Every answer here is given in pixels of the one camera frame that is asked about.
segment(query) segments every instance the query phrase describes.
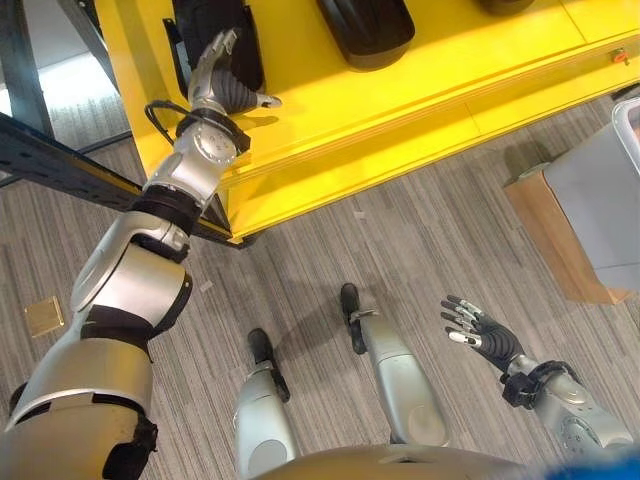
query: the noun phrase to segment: plastic container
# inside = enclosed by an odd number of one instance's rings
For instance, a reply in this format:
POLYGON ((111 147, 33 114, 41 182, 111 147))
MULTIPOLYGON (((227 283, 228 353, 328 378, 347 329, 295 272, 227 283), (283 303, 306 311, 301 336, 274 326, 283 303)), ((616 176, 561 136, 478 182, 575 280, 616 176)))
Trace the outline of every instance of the plastic container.
POLYGON ((598 279, 610 288, 640 290, 639 137, 640 98, 634 98, 544 170, 598 279))

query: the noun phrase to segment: robot leg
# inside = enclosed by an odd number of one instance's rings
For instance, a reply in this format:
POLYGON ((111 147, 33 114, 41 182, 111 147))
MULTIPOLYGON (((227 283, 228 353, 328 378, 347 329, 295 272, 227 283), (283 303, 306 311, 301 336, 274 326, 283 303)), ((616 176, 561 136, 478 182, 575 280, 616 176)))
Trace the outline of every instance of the robot leg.
POLYGON ((269 338, 262 330, 249 334, 256 367, 242 386, 234 424, 236 472, 254 478, 298 456, 298 444, 283 402, 289 392, 280 375, 269 338))
POLYGON ((375 310, 360 310, 357 288, 342 287, 342 309, 356 353, 369 353, 393 443, 446 446, 449 431, 438 398, 417 359, 375 310))

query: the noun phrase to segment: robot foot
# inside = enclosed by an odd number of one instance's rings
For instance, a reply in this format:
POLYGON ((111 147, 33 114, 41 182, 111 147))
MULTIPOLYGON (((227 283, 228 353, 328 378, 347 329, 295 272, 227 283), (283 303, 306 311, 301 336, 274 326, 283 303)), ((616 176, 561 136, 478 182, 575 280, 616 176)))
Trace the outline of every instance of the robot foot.
POLYGON ((291 398, 291 393, 289 392, 287 382, 282 376, 278 363, 276 362, 276 358, 273 353, 273 345, 271 344, 269 336, 261 328, 256 328, 249 332, 247 340, 249 342, 249 351, 251 352, 251 355, 253 355, 253 360, 256 365, 262 362, 271 363, 271 377, 273 378, 273 383, 276 385, 278 396, 283 403, 287 403, 291 398))
POLYGON ((358 288, 353 283, 345 283, 340 289, 340 306, 344 313, 344 321, 347 325, 347 331, 351 337, 351 346, 353 351, 358 355, 367 352, 367 346, 362 337, 362 329, 360 328, 360 295, 358 288))

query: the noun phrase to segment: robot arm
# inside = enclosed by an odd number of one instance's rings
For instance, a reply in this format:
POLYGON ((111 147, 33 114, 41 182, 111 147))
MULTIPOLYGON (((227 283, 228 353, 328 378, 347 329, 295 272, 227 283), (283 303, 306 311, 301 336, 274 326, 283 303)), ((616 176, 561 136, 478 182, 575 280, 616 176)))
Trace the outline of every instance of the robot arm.
POLYGON ((155 449, 147 343, 184 308, 189 235, 249 147, 227 114, 279 105, 228 71, 236 38, 228 31, 207 47, 173 153, 80 272, 71 328, 34 371, 0 437, 0 478, 136 479, 155 449))
POLYGON ((633 445, 633 437, 611 413, 600 407, 564 362, 539 364, 527 357, 517 337, 475 305, 453 295, 441 316, 449 338, 471 346, 503 372, 503 397, 533 410, 565 450, 583 462, 615 458, 633 445))

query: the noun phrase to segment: yellow shelf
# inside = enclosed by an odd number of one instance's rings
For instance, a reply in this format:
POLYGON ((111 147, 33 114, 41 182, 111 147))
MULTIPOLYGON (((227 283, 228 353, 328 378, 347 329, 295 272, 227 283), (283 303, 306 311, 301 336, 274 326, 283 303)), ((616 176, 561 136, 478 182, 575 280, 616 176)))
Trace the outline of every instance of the yellow shelf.
MULTIPOLYGON (((234 117, 252 137, 219 187, 236 238, 640 77, 635 58, 629 67, 611 63, 618 47, 637 55, 638 0, 536 0, 504 18, 476 0, 405 2, 416 25, 411 48, 366 73, 346 65, 316 0, 248 2, 267 91, 284 105, 234 117)), ((170 146, 144 105, 185 105, 162 24, 173 16, 171 0, 96 7, 150 173, 170 146)))
POLYGON ((236 238, 395 178, 527 123, 636 82, 638 45, 628 66, 608 55, 580 66, 486 94, 434 112, 325 157, 228 190, 236 238))

